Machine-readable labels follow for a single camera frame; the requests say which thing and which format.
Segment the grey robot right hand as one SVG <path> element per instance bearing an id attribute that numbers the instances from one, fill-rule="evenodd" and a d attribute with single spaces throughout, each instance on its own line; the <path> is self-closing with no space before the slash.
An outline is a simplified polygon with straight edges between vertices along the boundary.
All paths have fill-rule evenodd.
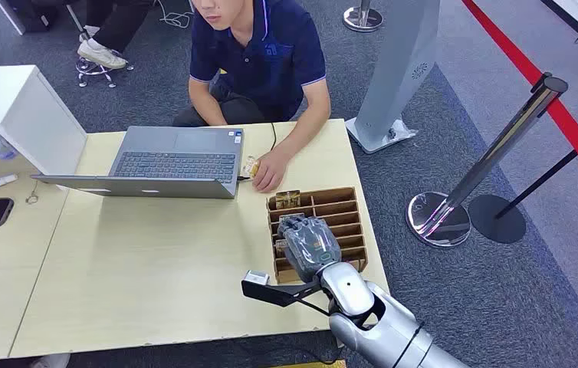
<path id="1" fill-rule="evenodd" d="M 301 281 L 308 283 L 327 266 L 342 260 L 341 249 L 328 224 L 321 218 L 303 214 L 280 217 L 280 245 Z"/>

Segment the person's left hand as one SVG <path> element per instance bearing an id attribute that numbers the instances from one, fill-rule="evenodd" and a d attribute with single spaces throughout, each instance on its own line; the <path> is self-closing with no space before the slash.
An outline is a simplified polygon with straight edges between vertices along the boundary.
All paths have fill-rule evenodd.
<path id="1" fill-rule="evenodd" d="M 258 160 L 258 171 L 253 178 L 257 192 L 271 192 L 282 182 L 291 157 L 279 149 L 265 153 Z"/>

